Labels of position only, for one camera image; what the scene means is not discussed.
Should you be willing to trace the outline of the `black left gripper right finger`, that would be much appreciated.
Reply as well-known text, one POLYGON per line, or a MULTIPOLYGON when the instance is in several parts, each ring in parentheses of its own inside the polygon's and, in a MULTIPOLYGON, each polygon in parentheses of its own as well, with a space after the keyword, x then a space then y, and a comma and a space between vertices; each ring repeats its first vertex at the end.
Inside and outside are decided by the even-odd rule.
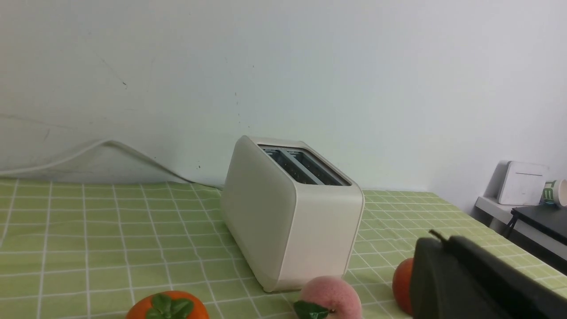
POLYGON ((502 262, 463 236, 448 239, 448 251, 488 298, 512 319, 564 319, 566 299, 502 262))

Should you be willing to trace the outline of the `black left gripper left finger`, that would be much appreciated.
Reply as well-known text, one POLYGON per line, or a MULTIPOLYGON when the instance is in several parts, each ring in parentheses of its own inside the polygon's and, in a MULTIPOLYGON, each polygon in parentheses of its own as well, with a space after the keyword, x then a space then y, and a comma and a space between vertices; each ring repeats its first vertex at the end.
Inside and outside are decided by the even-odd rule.
POLYGON ((495 297, 504 262, 462 236, 430 230, 416 242, 410 301, 415 319, 508 319, 495 297))

